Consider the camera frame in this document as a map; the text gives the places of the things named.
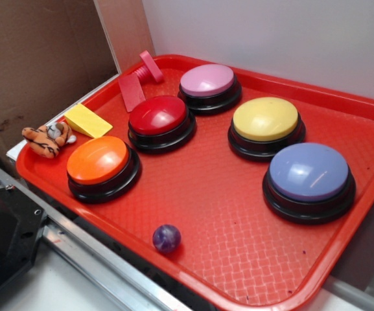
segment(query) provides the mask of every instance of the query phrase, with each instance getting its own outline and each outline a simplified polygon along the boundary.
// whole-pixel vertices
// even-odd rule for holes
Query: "yellow sponge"
[[[92,138],[102,137],[113,126],[82,104],[77,104],[64,114],[70,127]]]

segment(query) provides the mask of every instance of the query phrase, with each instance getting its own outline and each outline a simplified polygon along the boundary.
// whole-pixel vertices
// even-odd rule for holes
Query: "plastic tray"
[[[177,55],[155,58],[161,84],[143,85],[146,98],[174,95],[182,74],[207,62]],[[134,72],[133,66],[124,75]],[[68,157],[89,139],[62,148],[56,159],[21,151],[18,172],[73,212],[222,310],[290,310],[321,287],[374,202],[374,100],[233,68],[242,100],[275,96],[291,101],[307,127],[305,141],[327,144],[347,160],[356,179],[352,209],[324,225],[297,225],[274,215],[262,193],[268,163],[237,157],[227,131],[234,109],[197,117],[197,133],[183,148],[140,154],[143,173],[123,197],[88,205],[67,187]],[[128,114],[117,79],[84,104],[113,125],[107,135],[129,143]],[[152,234],[173,224],[179,249],[159,254]]]

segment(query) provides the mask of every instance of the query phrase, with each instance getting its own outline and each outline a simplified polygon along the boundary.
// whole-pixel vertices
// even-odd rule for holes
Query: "yellow button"
[[[234,129],[251,141],[274,141],[298,124],[298,110],[287,100],[261,97],[243,103],[234,112]]]

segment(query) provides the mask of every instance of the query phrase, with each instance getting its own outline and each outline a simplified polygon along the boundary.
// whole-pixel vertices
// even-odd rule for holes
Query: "tiger toy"
[[[65,144],[76,141],[71,127],[65,122],[42,125],[37,130],[24,128],[22,135],[31,150],[49,159],[56,157]]]

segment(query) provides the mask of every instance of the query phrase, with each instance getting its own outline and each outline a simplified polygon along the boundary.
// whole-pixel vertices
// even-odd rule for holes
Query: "black machine part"
[[[0,189],[0,289],[34,264],[44,210],[14,187]]]

